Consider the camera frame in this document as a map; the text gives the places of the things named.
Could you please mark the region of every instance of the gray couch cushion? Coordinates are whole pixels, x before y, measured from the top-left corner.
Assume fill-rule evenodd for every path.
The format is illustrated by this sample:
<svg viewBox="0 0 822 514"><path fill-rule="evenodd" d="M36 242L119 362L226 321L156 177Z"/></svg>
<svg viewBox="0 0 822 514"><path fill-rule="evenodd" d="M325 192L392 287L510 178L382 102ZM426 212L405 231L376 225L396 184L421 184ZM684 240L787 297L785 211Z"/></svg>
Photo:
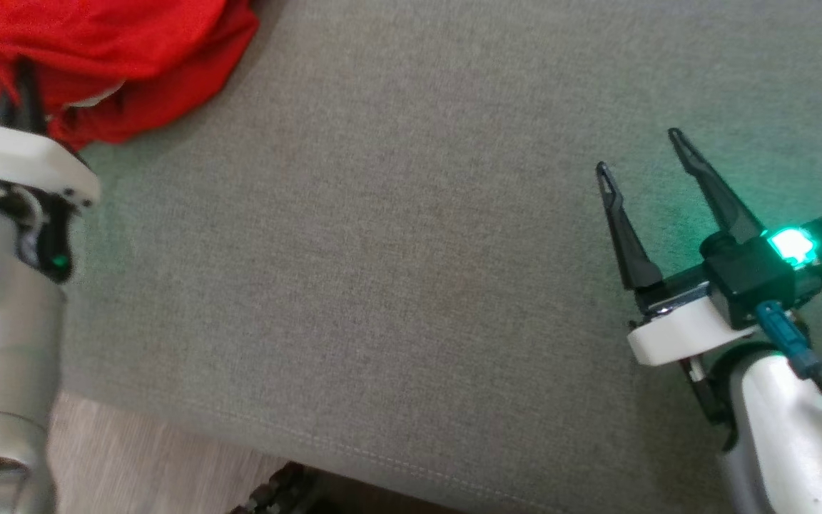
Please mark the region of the gray couch cushion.
<svg viewBox="0 0 822 514"><path fill-rule="evenodd" d="M593 167L666 272L714 230L670 126L767 224L822 214L822 3L258 9L224 94L86 152L66 386L465 510L727 510Z"/></svg>

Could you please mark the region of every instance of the blue connector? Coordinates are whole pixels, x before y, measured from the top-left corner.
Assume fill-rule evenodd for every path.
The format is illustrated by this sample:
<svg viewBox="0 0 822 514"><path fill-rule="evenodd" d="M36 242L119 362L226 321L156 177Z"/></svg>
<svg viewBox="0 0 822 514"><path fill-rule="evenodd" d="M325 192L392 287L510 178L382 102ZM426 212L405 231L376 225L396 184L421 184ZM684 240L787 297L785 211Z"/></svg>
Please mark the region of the blue connector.
<svg viewBox="0 0 822 514"><path fill-rule="evenodd" d="M801 380L808 380L820 371L822 361L812 351L808 338L787 318L779 302L769 300L756 307L760 328L788 358L788 364Z"/></svg>

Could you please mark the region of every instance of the red cloth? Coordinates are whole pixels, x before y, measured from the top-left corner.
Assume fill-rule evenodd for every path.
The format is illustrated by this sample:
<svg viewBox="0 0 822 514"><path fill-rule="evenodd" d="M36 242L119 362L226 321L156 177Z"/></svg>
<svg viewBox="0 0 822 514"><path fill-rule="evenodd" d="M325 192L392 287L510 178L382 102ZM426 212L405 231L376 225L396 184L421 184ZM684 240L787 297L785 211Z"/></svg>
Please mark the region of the red cloth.
<svg viewBox="0 0 822 514"><path fill-rule="evenodd" d="M16 96L14 62L28 58L50 136L120 143L214 96L257 29L248 0L0 0L0 90Z"/></svg>

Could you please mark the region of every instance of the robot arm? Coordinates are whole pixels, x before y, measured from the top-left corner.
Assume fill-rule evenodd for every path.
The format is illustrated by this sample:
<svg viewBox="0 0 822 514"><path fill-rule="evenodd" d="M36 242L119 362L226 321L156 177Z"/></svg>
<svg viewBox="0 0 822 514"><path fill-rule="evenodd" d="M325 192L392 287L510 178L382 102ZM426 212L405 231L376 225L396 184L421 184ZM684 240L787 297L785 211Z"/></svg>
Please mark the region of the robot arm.
<svg viewBox="0 0 822 514"><path fill-rule="evenodd" d="M0 513L55 512L46 464L71 274L68 223L100 199L81 160L43 135L29 66L0 101Z"/></svg>
<svg viewBox="0 0 822 514"><path fill-rule="evenodd" d="M669 138L720 231L702 263L663 277L599 163L621 278L643 315L630 348L641 364L681 365L707 419L730 430L719 461L737 512L822 514L822 362L793 321L822 290L822 218L767 231L680 130ZM749 340L760 332L769 343Z"/></svg>

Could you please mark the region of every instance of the white plastic bracket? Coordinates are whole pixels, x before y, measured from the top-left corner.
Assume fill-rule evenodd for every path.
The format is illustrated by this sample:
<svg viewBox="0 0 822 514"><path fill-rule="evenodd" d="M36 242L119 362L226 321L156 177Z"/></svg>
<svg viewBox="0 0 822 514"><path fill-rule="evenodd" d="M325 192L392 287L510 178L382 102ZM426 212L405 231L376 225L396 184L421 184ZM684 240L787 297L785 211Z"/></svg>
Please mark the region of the white plastic bracket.
<svg viewBox="0 0 822 514"><path fill-rule="evenodd" d="M0 127L0 180L62 196L78 209L101 201L88 166L49 137Z"/></svg>
<svg viewBox="0 0 822 514"><path fill-rule="evenodd" d="M661 366L746 338L757 330L756 325L731 328L704 296L639 326L626 339L640 364Z"/></svg>

